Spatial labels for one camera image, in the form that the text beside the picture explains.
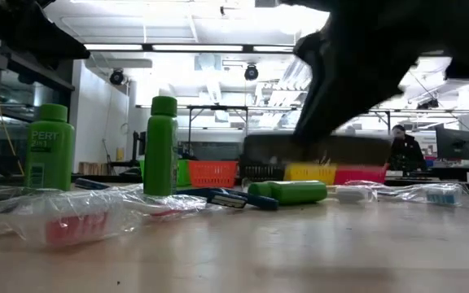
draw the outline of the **table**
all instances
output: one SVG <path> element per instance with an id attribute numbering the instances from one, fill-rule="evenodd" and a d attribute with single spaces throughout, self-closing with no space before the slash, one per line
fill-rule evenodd
<path id="1" fill-rule="evenodd" d="M 457 180 L 466 182 L 468 181 L 469 167 L 458 166 L 458 167 L 432 167 L 430 172 L 434 177 L 438 177 L 441 180 Z"/>
<path id="2" fill-rule="evenodd" d="M 469 209 L 202 214 L 58 251 L 0 237 L 0 292 L 468 292 Z"/>

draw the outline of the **white ceiling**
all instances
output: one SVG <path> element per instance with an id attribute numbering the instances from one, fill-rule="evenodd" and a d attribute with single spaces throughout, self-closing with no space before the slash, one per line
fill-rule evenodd
<path id="1" fill-rule="evenodd" d="M 220 13 L 220 6 L 225 8 L 225 15 Z M 83 43 L 290 46 L 299 37 L 320 29 L 328 17 L 327 13 L 303 7 L 255 8 L 255 0 L 59 0 L 46 8 L 46 14 Z M 292 55 L 216 54 L 221 66 L 214 73 L 197 70 L 197 56 L 198 53 L 95 53 L 87 66 L 97 64 L 105 74 L 112 68 L 124 67 L 125 73 L 133 79 L 156 81 L 161 89 L 181 97 L 181 103 L 203 103 L 204 95 L 212 94 L 217 88 L 222 97 L 229 97 L 223 103 L 252 101 L 252 105 L 261 106 L 269 99 L 268 106 L 288 106 L 301 101 L 297 90 L 309 79 L 307 67 Z M 224 66 L 225 63 L 238 65 Z M 257 81 L 243 78 L 247 63 L 257 65 L 260 73 Z M 443 70 L 448 63 L 448 58 L 421 58 L 419 65 L 412 68 L 400 84 L 405 94 L 381 107 L 416 108 L 419 101 L 430 96 L 427 90 L 439 98 L 442 107 L 456 107 L 458 90 L 469 83 L 443 81 Z M 262 93 L 262 87 L 270 86 L 292 90 L 289 93 L 263 90 Z M 253 98 L 247 100 L 248 94 Z M 297 113 L 289 116 L 294 120 Z"/>

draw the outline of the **fluorescent light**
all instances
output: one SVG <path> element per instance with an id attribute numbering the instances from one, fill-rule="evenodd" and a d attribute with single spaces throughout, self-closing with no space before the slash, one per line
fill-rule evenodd
<path id="1" fill-rule="evenodd" d="M 142 45 L 132 44 L 85 44 L 88 50 L 142 50 Z"/>
<path id="2" fill-rule="evenodd" d="M 231 45 L 153 45 L 153 50 L 175 50 L 175 51 L 236 51 L 241 52 L 242 46 Z"/>
<path id="3" fill-rule="evenodd" d="M 292 53 L 293 46 L 254 46 L 255 52 Z"/>
<path id="4" fill-rule="evenodd" d="M 144 5 L 146 2 L 144 0 L 71 0 L 71 3 L 80 4 L 80 3 L 88 3 L 88 4 L 142 4 Z M 188 2 L 187 0 L 151 0 L 151 2 Z"/>

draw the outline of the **yellow basket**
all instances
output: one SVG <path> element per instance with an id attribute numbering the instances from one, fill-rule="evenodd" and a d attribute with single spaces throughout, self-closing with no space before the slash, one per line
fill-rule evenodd
<path id="1" fill-rule="evenodd" d="M 318 180 L 327 185 L 334 184 L 335 171 L 334 164 L 289 164 L 285 169 L 284 181 L 304 181 Z"/>

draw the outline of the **white wall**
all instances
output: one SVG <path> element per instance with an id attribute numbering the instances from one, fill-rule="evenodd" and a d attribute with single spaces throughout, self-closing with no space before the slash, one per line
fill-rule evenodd
<path id="1" fill-rule="evenodd" d="M 150 118 L 150 108 L 137 108 L 135 106 L 139 100 L 150 100 L 150 97 L 155 97 L 158 93 L 159 88 L 154 83 L 148 81 L 132 81 L 129 83 L 128 138 L 125 160 L 131 160 L 132 157 L 134 131 L 138 133 L 146 131 L 147 120 Z"/>
<path id="2" fill-rule="evenodd" d="M 73 64 L 72 83 L 76 90 L 70 103 L 70 124 L 75 127 L 73 170 L 79 162 L 106 163 L 108 153 L 116 160 L 116 149 L 126 148 L 129 98 L 103 78 Z"/>

